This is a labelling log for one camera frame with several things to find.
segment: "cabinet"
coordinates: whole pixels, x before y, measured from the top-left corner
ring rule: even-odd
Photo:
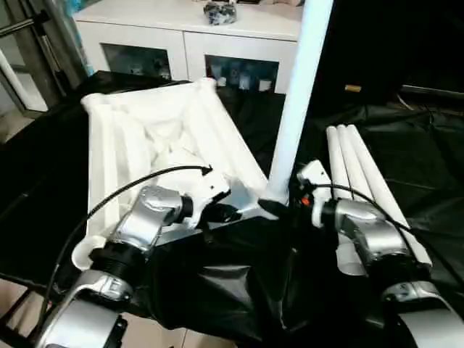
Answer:
[[[211,26],[204,2],[101,0],[74,16],[94,70],[286,93],[302,8],[237,5],[237,22]]]

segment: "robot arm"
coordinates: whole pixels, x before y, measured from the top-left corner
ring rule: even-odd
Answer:
[[[318,163],[316,178],[327,183],[321,168]],[[305,171],[308,168],[299,175],[303,183],[311,177]],[[316,190],[312,204],[304,206],[312,224],[325,228],[328,240],[338,241],[341,233],[353,241],[402,347],[464,347],[462,318],[441,296],[429,267],[416,260],[398,229],[372,204],[334,200]]]
[[[193,228],[202,210],[229,191],[223,176],[214,171],[203,177],[195,188],[195,196],[181,196],[161,186],[143,187],[104,248],[92,251],[91,269],[81,273],[50,315],[36,347],[120,347],[127,322],[113,308],[124,308],[132,297],[153,249],[156,245],[195,234]],[[181,222],[186,223],[184,229],[162,233],[163,227]],[[107,304],[81,299],[83,291],[106,300]]]

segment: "black cable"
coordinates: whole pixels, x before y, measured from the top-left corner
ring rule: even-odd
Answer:
[[[312,186],[314,186],[315,188],[327,188],[327,189],[338,189],[338,190],[343,190],[343,191],[348,191],[348,192],[351,192],[352,194],[355,194],[356,196],[358,197],[361,197],[362,199],[364,199],[365,201],[371,203],[379,212],[381,212],[383,215],[385,215],[385,218],[393,224],[393,226],[397,229],[398,233],[400,234],[400,236],[403,238],[403,240],[405,241],[406,243],[406,247],[408,248],[408,250],[410,251],[411,255],[414,257],[414,259],[416,261],[418,261],[417,257],[415,256],[415,253],[414,253],[414,250],[413,248],[411,247],[411,244],[410,242],[407,240],[407,237],[405,235],[405,232],[401,229],[401,228],[398,228],[398,226],[395,225],[395,220],[394,218],[392,218],[390,216],[390,214],[388,212],[385,211],[384,208],[382,208],[376,201],[374,201],[373,199],[371,199],[370,197],[366,196],[364,193],[354,189],[354,188],[351,188],[351,187],[348,187],[348,186],[343,186],[343,185],[338,185],[336,183],[322,183],[322,184],[311,184]]]
[[[365,199],[367,202],[371,203],[378,211],[380,211],[382,214],[385,215],[385,218],[387,221],[389,221],[401,234],[402,238],[405,240],[405,243],[410,250],[412,256],[415,257],[414,251],[410,246],[409,241],[406,239],[406,235],[404,234],[403,231],[407,231],[414,235],[420,243],[422,243],[427,249],[430,249],[436,256],[436,258],[440,261],[440,263],[443,265],[443,267],[447,270],[447,272],[456,280],[457,284],[459,285],[461,291],[464,292],[464,279],[461,277],[461,275],[453,268],[453,266],[446,260],[446,258],[434,247],[432,246],[425,238],[423,238],[419,233],[416,233],[412,228],[409,228],[399,222],[397,222],[394,218],[389,215],[385,209],[383,209],[377,202],[375,202],[373,199],[370,197],[367,197],[365,194],[362,192],[359,192],[358,190],[354,188],[350,188],[348,186],[343,186],[343,185],[337,185],[335,183],[327,183],[327,184],[311,184],[315,188],[330,188],[330,189],[339,189],[343,191],[348,191],[351,192],[352,194],[355,194],[356,196],[359,196],[363,199]]]
[[[157,176],[160,176],[160,175],[163,175],[163,174],[175,172],[177,170],[201,170],[202,174],[206,175],[212,170],[212,168],[203,167],[201,165],[180,165],[180,166],[177,166],[177,167],[171,167],[171,168],[158,170],[157,172],[145,175],[142,178],[139,178],[139,179],[137,179],[135,181],[132,181],[131,183],[128,183],[127,185],[119,188],[118,190],[116,190],[115,192],[113,192],[112,194],[107,196],[100,203],[98,203],[87,214],[87,216],[85,218],[83,218],[79,222],[79,224],[76,225],[74,230],[67,237],[65,243],[63,244],[63,247],[61,248],[61,250],[60,250],[60,252],[58,254],[57,260],[55,261],[54,269],[53,269],[53,272],[51,273],[49,282],[47,284],[46,291],[45,291],[45,296],[43,297],[43,301],[42,301],[40,315],[38,317],[37,334],[40,334],[40,332],[42,332],[42,328],[44,327],[44,323],[45,323],[45,319],[46,319],[46,310],[47,310],[47,306],[48,306],[48,303],[49,303],[49,300],[50,300],[51,290],[53,288],[53,283],[54,283],[54,280],[55,280],[55,278],[57,276],[58,269],[61,266],[61,262],[62,262],[62,259],[63,259],[64,255],[65,255],[65,252],[66,252],[67,248],[69,247],[71,241],[78,235],[78,233],[81,231],[81,228],[86,224],[87,220],[90,219],[92,216],[94,216],[95,213],[98,212],[102,207],[104,207],[106,203],[111,201],[116,196],[119,196],[124,191],[127,191],[128,189],[131,189],[134,186],[137,186],[138,184],[143,183],[144,181],[147,181],[149,179],[156,178]]]

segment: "white plastic tube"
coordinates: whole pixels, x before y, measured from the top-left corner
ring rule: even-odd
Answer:
[[[334,0],[306,0],[265,197],[286,204],[289,179],[310,103]]]
[[[327,127],[327,144],[328,156],[331,163],[331,177],[333,183],[342,186],[349,186],[347,169],[345,168],[343,154],[341,153],[339,136],[336,128],[333,126]],[[334,189],[334,198],[352,199],[352,195],[344,190]]]
[[[372,193],[370,192],[368,182],[365,179],[363,169],[357,160],[356,152],[349,140],[347,128],[344,125],[339,125],[337,126],[336,131],[339,136],[341,153],[343,154],[345,168],[348,173],[349,186],[372,199]],[[353,195],[353,199],[355,201],[364,201],[364,199],[358,195]]]
[[[17,96],[20,98],[21,102],[24,104],[24,107],[29,110],[36,109],[34,103],[31,100],[28,92],[25,90],[24,86],[21,84],[19,78],[17,78],[12,67],[9,65],[7,58],[5,57],[3,51],[0,49],[0,68],[1,71],[5,74],[7,80],[11,83],[14,91]]]
[[[363,138],[361,138],[358,130],[354,125],[349,125],[347,130],[349,139],[355,148],[357,158],[359,159],[362,170],[364,171],[365,177],[368,180],[369,188],[375,201],[383,209],[385,209],[385,211],[388,212],[388,214],[393,219],[409,227],[405,216],[399,208],[396,199],[393,197],[393,194],[386,184],[380,170],[377,168],[377,165],[370,155],[368,148],[364,144]],[[432,261],[430,260],[430,257],[428,256],[424,247],[420,245],[415,237],[410,233],[406,233],[406,237],[410,242],[415,256],[418,258],[419,262],[428,263],[431,265]]]

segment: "black tablecloth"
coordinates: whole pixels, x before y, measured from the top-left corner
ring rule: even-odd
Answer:
[[[0,147],[2,278],[42,292],[68,233],[86,213],[88,118],[80,98],[161,83],[99,72]],[[228,89],[218,94],[268,174],[284,97]],[[411,226],[464,276],[464,119],[355,104],[336,114],[309,112],[296,167],[318,158],[328,168],[325,128],[339,123],[358,126]],[[343,333],[354,332],[353,317],[382,327],[375,301],[367,301],[365,279],[341,276],[333,252],[286,230],[253,220],[214,232],[212,242],[197,236],[161,248],[138,288],[138,306],[130,310],[152,313],[170,328],[186,326],[247,342],[296,339],[300,333],[324,336],[336,326],[340,334],[331,340],[347,343]],[[450,290],[455,282],[434,262],[433,277],[460,308],[460,294]],[[61,279],[73,273],[70,265],[65,269]],[[340,320],[343,325],[334,322]],[[370,331],[363,325],[351,334],[353,347],[361,347],[359,337],[369,345]]]

